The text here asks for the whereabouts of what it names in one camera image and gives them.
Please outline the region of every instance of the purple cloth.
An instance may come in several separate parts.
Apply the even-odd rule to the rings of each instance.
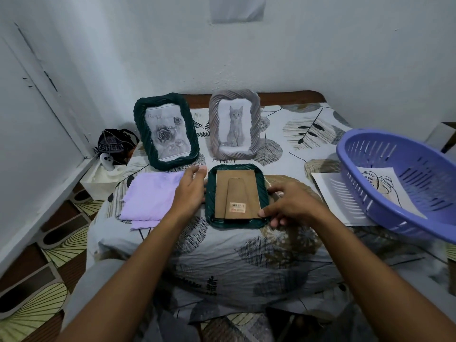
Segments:
[[[131,221],[131,229],[155,227],[171,208],[183,175],[183,171],[139,174],[123,197],[125,203],[119,218]]]

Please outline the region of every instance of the paper sheet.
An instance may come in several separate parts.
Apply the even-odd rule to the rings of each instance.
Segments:
[[[368,218],[350,191],[340,173],[312,173],[329,210],[346,226],[376,226]]]
[[[265,6],[266,0],[209,0],[213,24],[262,21]]]
[[[423,215],[412,203],[409,195],[402,187],[394,169],[388,168],[363,168],[357,167],[370,184],[379,191],[386,199],[394,204],[422,218]]]

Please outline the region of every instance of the pencil sketch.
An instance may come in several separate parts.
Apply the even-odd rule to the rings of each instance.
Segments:
[[[387,176],[377,176],[373,171],[364,171],[362,172],[362,176],[365,177],[369,183],[381,194],[383,194],[389,201],[395,203],[402,207],[399,195],[394,189],[393,180]]]
[[[185,121],[179,107],[147,110],[146,120],[159,160],[190,152]]]
[[[222,142],[225,146],[242,146],[244,144],[244,133],[242,132],[242,109],[229,107],[230,126],[226,143]]]

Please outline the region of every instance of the plastic basket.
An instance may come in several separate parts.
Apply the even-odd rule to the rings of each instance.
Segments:
[[[409,237],[456,243],[456,165],[442,153],[388,132],[352,129],[337,144],[337,154],[347,188],[373,221]],[[427,219],[383,197],[356,167],[393,167]]]

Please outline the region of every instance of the black bag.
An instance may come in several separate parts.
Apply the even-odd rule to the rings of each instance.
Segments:
[[[127,129],[105,129],[98,139],[98,147],[95,152],[110,154],[114,159],[114,164],[125,165],[128,162],[128,153],[135,148],[139,142],[138,137]]]

